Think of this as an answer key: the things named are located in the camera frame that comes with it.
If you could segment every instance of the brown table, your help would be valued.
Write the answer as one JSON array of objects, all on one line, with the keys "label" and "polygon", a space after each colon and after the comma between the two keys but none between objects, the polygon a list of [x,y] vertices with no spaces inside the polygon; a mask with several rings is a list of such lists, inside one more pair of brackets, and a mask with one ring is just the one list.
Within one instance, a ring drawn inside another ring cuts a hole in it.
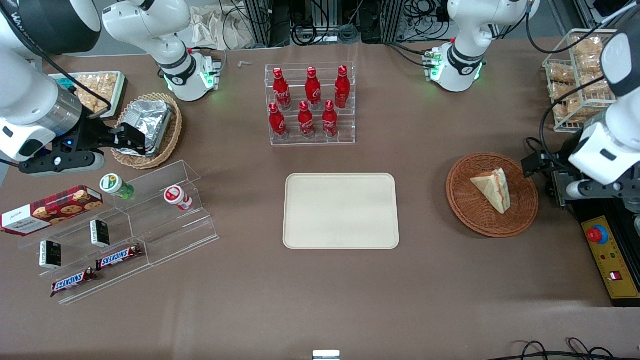
[{"label": "brown table", "polygon": [[[557,40],[541,41],[547,48]],[[421,44],[416,48],[427,48]],[[267,136],[264,64],[345,60],[358,67],[358,140],[274,149]],[[186,119],[168,163],[185,159],[221,238],[70,306],[48,297],[36,254],[0,237],[3,359],[484,359],[519,353],[516,340],[568,350],[567,336],[640,356],[640,309],[611,308],[579,225],[541,191],[524,234],[488,239],[453,215],[445,178],[478,151],[520,160],[548,106],[525,40],[497,41],[480,80],[462,94],[382,45],[287,47],[228,56],[221,88],[180,103]],[[237,68],[239,60],[252,66]],[[166,92],[149,56],[61,58],[69,71],[120,70],[125,103]],[[549,135],[552,145],[563,136]],[[107,172],[144,172],[109,157],[104,169],[49,178],[13,169],[0,211]],[[284,184],[294,172],[388,172],[396,179],[394,250],[289,250]]]}]

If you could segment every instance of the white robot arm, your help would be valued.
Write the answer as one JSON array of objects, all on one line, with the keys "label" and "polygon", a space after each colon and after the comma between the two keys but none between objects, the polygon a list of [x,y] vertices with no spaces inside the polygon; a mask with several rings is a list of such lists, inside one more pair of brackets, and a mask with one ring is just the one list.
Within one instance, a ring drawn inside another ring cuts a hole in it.
[{"label": "white robot arm", "polygon": [[92,119],[75,95],[18,55],[48,59],[46,53],[93,48],[101,26],[92,0],[0,0],[0,11],[0,151],[19,161],[21,172],[95,170],[104,164],[100,147],[144,154],[144,134]]},{"label": "white robot arm", "polygon": [[608,41],[600,66],[618,101],[587,122],[569,162],[608,185],[640,161],[640,15]]},{"label": "white robot arm", "polygon": [[516,24],[525,16],[529,5],[529,16],[532,17],[538,11],[540,0],[533,4],[528,4],[527,0],[447,1],[449,15],[460,28],[460,33],[454,41],[435,47],[426,54],[428,65],[433,67],[429,79],[451,92],[470,88],[493,41],[489,24]]},{"label": "white robot arm", "polygon": [[102,12],[109,34],[148,52],[162,68],[169,89],[184,101],[198,100],[215,85],[211,58],[190,54],[175,35],[190,20],[184,0],[129,0]]}]

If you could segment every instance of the red bottle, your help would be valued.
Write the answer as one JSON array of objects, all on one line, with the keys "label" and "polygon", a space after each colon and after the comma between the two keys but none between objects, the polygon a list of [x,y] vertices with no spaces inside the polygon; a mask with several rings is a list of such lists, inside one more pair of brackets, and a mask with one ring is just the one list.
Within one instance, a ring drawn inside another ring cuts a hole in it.
[{"label": "red bottle", "polygon": [[333,109],[333,101],[327,100],[322,114],[322,127],[324,135],[331,139],[338,135],[338,114]]},{"label": "red bottle", "polygon": [[273,92],[276,94],[276,101],[282,109],[287,111],[291,109],[291,93],[289,93],[289,84],[282,75],[282,69],[277,67],[273,69]]},{"label": "red bottle", "polygon": [[306,101],[300,101],[298,105],[300,112],[298,113],[298,122],[300,123],[300,133],[305,139],[312,139],[316,135],[314,128],[314,114],[309,111],[309,105]]},{"label": "red bottle", "polygon": [[321,106],[320,81],[316,77],[316,68],[311,66],[307,68],[307,83],[305,84],[307,92],[307,102],[309,109],[318,110]]},{"label": "red bottle", "polygon": [[338,78],[335,80],[335,107],[344,109],[349,101],[349,92],[351,91],[351,83],[347,78],[347,67],[340,65],[338,68]]},{"label": "red bottle", "polygon": [[289,137],[289,132],[287,131],[287,125],[284,123],[284,115],[278,110],[278,105],[275,102],[269,104],[269,111],[271,112],[269,114],[269,124],[271,124],[276,139],[285,140]]}]

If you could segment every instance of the round wicker plate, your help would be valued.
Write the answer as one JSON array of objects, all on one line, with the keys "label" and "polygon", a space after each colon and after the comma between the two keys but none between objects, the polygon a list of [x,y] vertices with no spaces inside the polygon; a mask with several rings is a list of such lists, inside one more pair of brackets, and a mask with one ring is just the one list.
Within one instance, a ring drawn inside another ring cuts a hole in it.
[{"label": "round wicker plate", "polygon": [[[171,156],[171,153],[175,149],[175,146],[178,144],[178,138],[180,138],[180,131],[182,130],[182,114],[180,113],[180,109],[178,108],[178,104],[175,102],[175,100],[173,100],[169,95],[166,94],[157,94],[154,92],[153,94],[142,95],[136,100],[162,100],[171,104],[173,108],[171,119],[169,120],[169,124],[164,131],[164,138],[162,139],[162,144],[160,144],[160,151],[157,155],[151,158],[146,158],[144,156],[124,155],[115,151],[115,149],[111,150],[113,156],[119,163],[130,166],[132,168],[145,170],[148,168],[159,166],[160,164],[164,163],[169,158],[169,156]],[[133,101],[130,102],[125,110],[121,112],[120,116],[118,117],[117,125],[120,125],[122,119],[124,119],[124,114],[127,112],[131,104],[133,104]]]},{"label": "round wicker plate", "polygon": [[[500,214],[470,178],[501,167],[507,176],[511,207]],[[447,177],[447,198],[456,216],[471,230],[492,238],[508,238],[525,231],[538,214],[538,191],[522,167],[493,152],[467,155],[453,165]]]}]

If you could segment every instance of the white cup with red label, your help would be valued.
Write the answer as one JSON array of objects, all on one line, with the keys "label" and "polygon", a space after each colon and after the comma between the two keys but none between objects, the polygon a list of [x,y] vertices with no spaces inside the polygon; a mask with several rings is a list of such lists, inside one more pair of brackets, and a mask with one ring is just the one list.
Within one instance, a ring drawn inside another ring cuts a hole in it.
[{"label": "white cup with red label", "polygon": [[180,210],[186,211],[193,205],[193,199],[184,190],[177,186],[169,186],[164,191],[164,199],[171,205],[176,205]]}]

